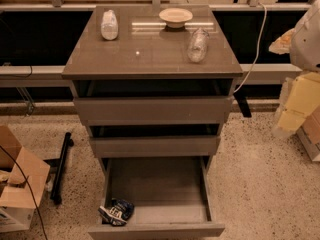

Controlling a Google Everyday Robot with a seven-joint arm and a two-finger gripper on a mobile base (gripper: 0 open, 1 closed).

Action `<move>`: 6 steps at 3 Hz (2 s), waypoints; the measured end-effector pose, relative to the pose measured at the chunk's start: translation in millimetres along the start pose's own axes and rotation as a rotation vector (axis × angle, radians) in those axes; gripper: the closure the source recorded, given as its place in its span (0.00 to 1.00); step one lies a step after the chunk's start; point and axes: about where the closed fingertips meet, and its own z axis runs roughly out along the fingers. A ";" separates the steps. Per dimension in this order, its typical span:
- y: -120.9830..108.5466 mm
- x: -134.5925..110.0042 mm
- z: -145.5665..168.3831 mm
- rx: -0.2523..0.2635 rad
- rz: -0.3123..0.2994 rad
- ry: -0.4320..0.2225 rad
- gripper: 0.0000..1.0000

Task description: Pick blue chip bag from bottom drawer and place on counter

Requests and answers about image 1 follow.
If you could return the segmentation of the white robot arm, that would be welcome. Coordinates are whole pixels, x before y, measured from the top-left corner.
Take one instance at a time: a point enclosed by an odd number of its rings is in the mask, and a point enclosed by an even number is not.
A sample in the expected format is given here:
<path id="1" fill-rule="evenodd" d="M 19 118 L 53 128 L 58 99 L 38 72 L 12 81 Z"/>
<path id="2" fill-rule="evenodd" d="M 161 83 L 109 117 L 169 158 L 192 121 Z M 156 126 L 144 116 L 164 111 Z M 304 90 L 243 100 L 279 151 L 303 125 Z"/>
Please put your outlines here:
<path id="1" fill-rule="evenodd" d="M 293 29 L 274 41 L 269 50 L 288 53 L 302 73 L 282 84 L 272 133 L 279 138 L 295 134 L 320 105 L 320 0 L 316 0 Z"/>

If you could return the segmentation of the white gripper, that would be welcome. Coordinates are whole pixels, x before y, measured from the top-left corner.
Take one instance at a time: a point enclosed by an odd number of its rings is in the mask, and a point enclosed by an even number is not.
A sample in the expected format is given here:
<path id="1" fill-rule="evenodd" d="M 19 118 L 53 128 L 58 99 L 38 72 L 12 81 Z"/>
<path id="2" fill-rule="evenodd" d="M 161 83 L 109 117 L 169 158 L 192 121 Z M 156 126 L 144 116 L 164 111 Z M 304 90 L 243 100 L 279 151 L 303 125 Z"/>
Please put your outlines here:
<path id="1" fill-rule="evenodd" d="M 289 54 L 294 29 L 286 31 L 269 46 L 269 51 L 278 55 Z M 320 106 L 320 74 L 307 72 L 295 79 L 286 78 L 279 96 L 272 133 L 278 138 L 295 134 Z"/>

